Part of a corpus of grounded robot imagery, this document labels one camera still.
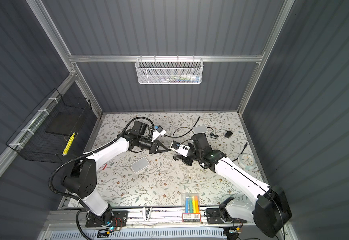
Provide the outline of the black power adapter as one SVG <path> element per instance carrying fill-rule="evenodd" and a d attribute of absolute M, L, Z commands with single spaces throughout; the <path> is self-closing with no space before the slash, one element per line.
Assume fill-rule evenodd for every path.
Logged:
<path fill-rule="evenodd" d="M 226 138 L 230 138 L 232 135 L 233 135 L 233 132 L 232 132 L 232 131 L 227 131 L 227 132 L 224 134 L 224 136 L 225 136 Z"/>

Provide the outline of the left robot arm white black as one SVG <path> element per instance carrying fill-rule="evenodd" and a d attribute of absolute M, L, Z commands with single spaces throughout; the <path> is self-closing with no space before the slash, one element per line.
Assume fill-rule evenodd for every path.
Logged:
<path fill-rule="evenodd" d="M 133 119 L 132 128 L 125 126 L 120 134 L 111 142 L 93 151 L 87 152 L 83 157 L 68 164 L 65 176 L 61 179 L 64 186 L 73 197 L 91 214 L 97 217 L 108 215 L 110 205 L 98 192 L 97 170 L 114 157 L 123 154 L 134 147 L 148 150 L 150 154 L 165 153 L 169 149 L 158 138 L 165 135 L 162 126 L 145 124 Z"/>

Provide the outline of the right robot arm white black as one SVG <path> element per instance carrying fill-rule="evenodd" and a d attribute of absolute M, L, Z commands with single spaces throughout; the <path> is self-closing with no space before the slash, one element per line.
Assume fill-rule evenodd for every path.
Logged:
<path fill-rule="evenodd" d="M 219 215 L 224 222 L 238 219 L 253 222 L 264 235 L 273 238 L 291 219 L 292 212 L 281 187 L 271 187 L 248 174 L 225 153 L 214 150 L 205 134 L 193 135 L 187 145 L 172 142 L 170 148 L 177 153 L 175 159 L 188 165 L 198 162 L 203 169 L 209 169 L 231 182 L 248 198 L 248 203 L 233 197 L 222 202 Z"/>

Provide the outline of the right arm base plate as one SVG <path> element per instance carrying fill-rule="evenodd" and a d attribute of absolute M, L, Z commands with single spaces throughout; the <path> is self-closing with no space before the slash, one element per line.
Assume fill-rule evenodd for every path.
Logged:
<path fill-rule="evenodd" d="M 203 214 L 207 223 L 210 225 L 218 225 L 218 224 L 244 224 L 247 223 L 248 220 L 243 218 L 243 215 L 240 213 L 229 212 L 225 208 L 207 208 Z"/>

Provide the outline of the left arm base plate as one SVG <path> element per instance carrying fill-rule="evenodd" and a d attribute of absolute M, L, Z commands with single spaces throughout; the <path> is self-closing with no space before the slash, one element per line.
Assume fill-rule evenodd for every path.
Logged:
<path fill-rule="evenodd" d="M 85 227 L 125 227 L 128 218 L 128 211 L 106 211 L 102 216 L 96 216 L 89 212 L 87 214 Z"/>

